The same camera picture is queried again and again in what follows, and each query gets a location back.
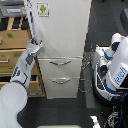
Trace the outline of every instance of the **cabinet door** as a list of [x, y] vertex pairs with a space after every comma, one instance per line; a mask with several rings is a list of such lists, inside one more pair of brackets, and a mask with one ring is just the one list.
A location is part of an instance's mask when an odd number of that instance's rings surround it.
[[46, 96], [53, 98], [76, 98], [79, 79], [44, 79]]
[[42, 78], [79, 77], [82, 59], [38, 60]]
[[[27, 1], [24, 2], [32, 30]], [[48, 17], [39, 15], [39, 2], [48, 3]], [[82, 56], [91, 0], [31, 0], [31, 4], [37, 40], [44, 42], [39, 57]]]

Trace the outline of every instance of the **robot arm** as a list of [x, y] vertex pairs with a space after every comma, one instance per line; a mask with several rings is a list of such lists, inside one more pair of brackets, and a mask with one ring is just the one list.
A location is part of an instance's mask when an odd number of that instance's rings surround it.
[[118, 33], [112, 36], [110, 47], [96, 48], [92, 69], [94, 70], [94, 93], [106, 103], [118, 103], [127, 89], [128, 37]]
[[21, 128], [17, 114], [27, 103], [26, 89], [29, 87], [34, 57], [43, 48], [42, 42], [40, 45], [31, 42], [28, 42], [27, 50], [19, 57], [10, 82], [0, 90], [0, 128]]

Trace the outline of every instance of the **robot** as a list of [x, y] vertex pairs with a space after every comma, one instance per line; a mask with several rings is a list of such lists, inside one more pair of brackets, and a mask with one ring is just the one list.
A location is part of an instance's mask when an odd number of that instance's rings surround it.
[[22, 128], [17, 122], [17, 114], [27, 103], [31, 70], [34, 66], [34, 57], [43, 49], [43, 43], [34, 44], [29, 40], [26, 50], [19, 57], [9, 83], [0, 90], [0, 128]]
[[96, 47], [93, 69], [93, 92], [103, 104], [118, 104], [128, 90], [128, 37], [112, 36], [110, 47]]

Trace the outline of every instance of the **sticker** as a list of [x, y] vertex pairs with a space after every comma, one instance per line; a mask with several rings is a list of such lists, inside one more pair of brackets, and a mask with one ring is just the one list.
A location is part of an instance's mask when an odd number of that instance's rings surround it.
[[49, 6], [48, 3], [37, 3], [37, 10], [39, 16], [48, 17], [49, 16]]
[[116, 88], [120, 87], [127, 74], [128, 70], [124, 67], [124, 65], [119, 64], [114, 75], [112, 76], [112, 81], [114, 82], [114, 86]]
[[12, 72], [0, 73], [0, 75], [12, 75]]
[[12, 33], [8, 33], [7, 36], [8, 36], [8, 38], [13, 38], [13, 34]]
[[6, 55], [0, 55], [1, 57], [6, 57]]
[[8, 13], [20, 13], [20, 9], [7, 9]]
[[20, 8], [20, 14], [26, 14], [25, 7], [21, 7], [21, 8]]
[[15, 58], [19, 58], [21, 56], [22, 53], [13, 53]]

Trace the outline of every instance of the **cabinet drawer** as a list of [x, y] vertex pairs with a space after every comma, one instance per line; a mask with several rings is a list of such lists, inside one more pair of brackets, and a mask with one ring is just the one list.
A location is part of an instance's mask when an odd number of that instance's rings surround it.
[[15, 66], [24, 50], [0, 50], [0, 66]]
[[40, 71], [38, 71], [37, 65], [36, 65], [36, 63], [35, 63], [35, 65], [33, 66], [33, 69], [32, 69], [31, 74], [32, 74], [32, 75], [39, 75], [39, 72], [40, 72]]
[[78, 77], [82, 58], [69, 59], [38, 59], [42, 78]]
[[27, 92], [38, 92], [38, 91], [40, 91], [40, 86], [39, 86], [39, 78], [37, 76], [35, 81], [30, 81]]
[[12, 76], [15, 67], [0, 67], [0, 76]]
[[5, 30], [0, 31], [0, 40], [2, 40], [0, 49], [26, 48], [29, 36], [27, 30]]
[[48, 99], [77, 97], [78, 78], [44, 79], [43, 82]]
[[5, 85], [7, 84], [8, 82], [0, 82], [0, 89]]

